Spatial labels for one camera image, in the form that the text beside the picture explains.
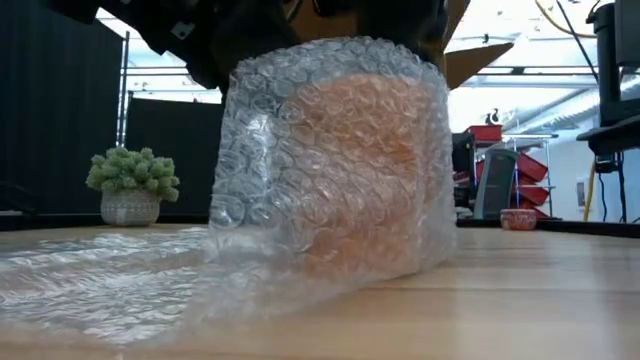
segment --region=black curtain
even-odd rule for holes
[[[21,187],[41,213],[97,213],[84,181],[115,145],[122,39],[37,0],[0,1],[0,24],[0,209],[28,205]]]
[[[180,198],[163,202],[163,215],[207,215],[220,148],[224,107],[217,104],[132,99],[125,144],[129,150],[150,147],[171,157],[180,178]]]

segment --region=wooden table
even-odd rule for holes
[[[640,241],[494,229],[460,238],[456,258],[431,272],[123,359],[640,359]],[[118,358],[98,345],[27,344],[0,342],[0,359]]]

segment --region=white plant pot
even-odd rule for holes
[[[161,199],[143,190],[103,193],[102,219],[115,226],[149,226],[158,221]]]

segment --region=bubble wrap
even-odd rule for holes
[[[451,254],[448,90],[433,65],[384,40],[329,39],[243,61],[231,80],[209,251],[245,279],[225,295],[240,312]],[[259,301],[242,301],[248,292]]]

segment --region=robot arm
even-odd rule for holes
[[[91,23],[99,7],[136,29],[149,47],[171,51],[194,80],[223,93],[236,64],[301,41],[290,25],[305,0],[43,0],[45,6]],[[357,33],[403,44],[424,60],[418,43],[446,30],[445,0],[306,0],[315,14],[354,14]],[[285,13],[283,3],[294,2]]]

